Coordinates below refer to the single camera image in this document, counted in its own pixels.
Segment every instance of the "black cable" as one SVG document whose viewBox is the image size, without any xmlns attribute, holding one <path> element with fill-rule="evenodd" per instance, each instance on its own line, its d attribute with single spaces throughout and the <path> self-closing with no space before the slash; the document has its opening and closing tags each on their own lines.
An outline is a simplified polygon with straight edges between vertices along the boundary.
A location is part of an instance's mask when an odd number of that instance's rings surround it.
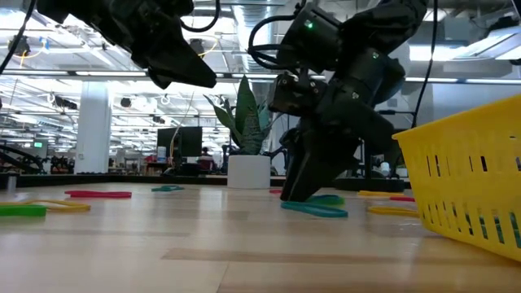
<svg viewBox="0 0 521 293">
<path fill-rule="evenodd" d="M 204 33 L 206 31 L 208 31 L 209 29 L 213 28 L 215 23 L 219 20 L 220 14 L 221 14 L 221 0 L 215 0 L 215 15 L 213 16 L 213 20 L 210 24 L 208 24 L 204 28 L 192 28 L 181 21 L 181 27 L 192 33 Z"/>
<path fill-rule="evenodd" d="M 423 81 L 422 89 L 420 90 L 420 95 L 418 96 L 418 102 L 416 103 L 416 108 L 414 109 L 413 114 L 413 123 L 411 125 L 411 129 L 415 128 L 418 125 L 418 113 L 420 112 L 420 107 L 422 105 L 423 95 L 425 94 L 425 89 L 427 88 L 427 84 L 429 83 L 429 76 L 432 71 L 432 64 L 434 63 L 434 52 L 436 50 L 436 37 L 438 35 L 438 0 L 434 0 L 432 6 L 432 40 L 431 40 L 431 59 L 429 60 L 429 65 L 427 67 L 427 72 L 425 73 L 425 81 Z M 403 152 L 396 157 L 396 161 L 394 166 L 392 166 L 391 177 L 396 176 L 396 167 L 401 158 L 403 158 Z"/>
<path fill-rule="evenodd" d="M 299 64 L 292 63 L 292 64 L 280 64 L 276 58 L 269 56 L 267 54 L 261 53 L 261 50 L 294 50 L 292 46 L 288 45 L 280 45 L 280 44 L 267 44 L 267 45 L 258 45 L 254 46 L 253 41 L 255 40 L 255 35 L 257 32 L 265 25 L 275 22 L 275 21 L 293 21 L 295 20 L 296 16 L 299 14 L 300 10 L 304 8 L 304 5 L 306 4 L 306 0 L 301 0 L 300 5 L 296 7 L 295 13 L 293 15 L 276 15 L 276 16 L 270 16 L 264 20 L 261 20 L 258 24 L 253 27 L 252 32 L 250 33 L 250 38 L 248 39 L 247 43 L 247 52 L 252 57 L 255 62 L 257 62 L 260 66 L 266 69 L 272 69 L 272 70 L 289 70 L 295 74 L 296 68 L 299 67 Z"/>
<path fill-rule="evenodd" d="M 18 44 L 20 43 L 20 40 L 24 36 L 25 25 L 31 18 L 35 5 L 36 5 L 36 0 L 31 0 L 31 2 L 29 3 L 29 7 L 27 9 L 27 13 L 25 13 L 24 23 L 18 30 L 18 34 L 16 35 L 15 39 L 12 42 L 11 48 L 9 49 L 9 52 L 7 53 L 6 58 L 3 60 L 2 65 L 0 65 L 0 75 L 2 75 L 4 69 L 6 69 L 7 65 L 9 64 L 9 61 L 11 60 L 11 58 L 13 57 L 13 54 L 15 53 L 16 48 L 18 47 Z"/>
</svg>

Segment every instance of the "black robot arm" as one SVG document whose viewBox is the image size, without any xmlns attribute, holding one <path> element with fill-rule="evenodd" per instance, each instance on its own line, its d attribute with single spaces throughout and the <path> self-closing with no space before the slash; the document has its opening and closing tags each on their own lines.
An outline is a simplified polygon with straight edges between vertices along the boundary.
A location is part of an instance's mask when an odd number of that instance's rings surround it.
<svg viewBox="0 0 521 293">
<path fill-rule="evenodd" d="M 416 33 L 426 11 L 424 0 L 383 1 L 340 23 L 313 3 L 297 6 L 277 58 L 265 59 L 278 64 L 269 68 L 299 75 L 279 75 L 269 98 L 270 110 L 300 117 L 281 139 L 291 155 L 282 200 L 303 202 L 358 164 L 353 155 L 362 140 L 375 153 L 392 145 L 394 128 L 374 106 L 401 88 L 405 71 L 388 54 Z M 259 59 L 264 48 L 274 45 L 248 52 Z M 311 81 L 309 70 L 335 74 L 327 83 Z"/>
</svg>

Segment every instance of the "yellow basket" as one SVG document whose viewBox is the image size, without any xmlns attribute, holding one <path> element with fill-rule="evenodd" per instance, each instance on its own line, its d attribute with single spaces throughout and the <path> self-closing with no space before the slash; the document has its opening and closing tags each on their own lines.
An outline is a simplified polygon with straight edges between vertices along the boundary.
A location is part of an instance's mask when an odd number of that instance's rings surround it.
<svg viewBox="0 0 521 293">
<path fill-rule="evenodd" d="M 427 229 L 521 261 L 521 95 L 393 138 Z"/>
</svg>

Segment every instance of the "wooden table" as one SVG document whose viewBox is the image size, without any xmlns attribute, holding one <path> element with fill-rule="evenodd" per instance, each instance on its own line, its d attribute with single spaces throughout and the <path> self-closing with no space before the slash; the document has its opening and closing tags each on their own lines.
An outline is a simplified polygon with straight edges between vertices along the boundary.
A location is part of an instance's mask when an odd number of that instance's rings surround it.
<svg viewBox="0 0 521 293">
<path fill-rule="evenodd" d="M 267 190 L 97 184 L 18 189 L 1 201 L 65 199 L 65 190 L 128 190 L 82 200 L 87 213 L 0 218 L 2 293 L 519 292 L 521 264 L 426 231 L 417 219 L 347 219 L 280 208 Z M 322 190 L 321 193 L 336 193 Z"/>
</svg>

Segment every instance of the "black monitor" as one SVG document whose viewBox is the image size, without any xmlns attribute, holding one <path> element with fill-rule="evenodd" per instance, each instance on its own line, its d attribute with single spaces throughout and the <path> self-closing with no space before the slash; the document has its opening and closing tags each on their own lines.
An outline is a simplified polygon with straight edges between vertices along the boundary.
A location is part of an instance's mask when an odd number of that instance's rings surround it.
<svg viewBox="0 0 521 293">
<path fill-rule="evenodd" d="M 170 142 L 176 132 L 176 128 L 158 129 L 157 146 L 166 147 L 166 154 L 170 156 Z M 181 127 L 174 140 L 174 150 L 180 151 L 181 156 L 201 156 L 203 148 L 202 127 Z"/>
</svg>

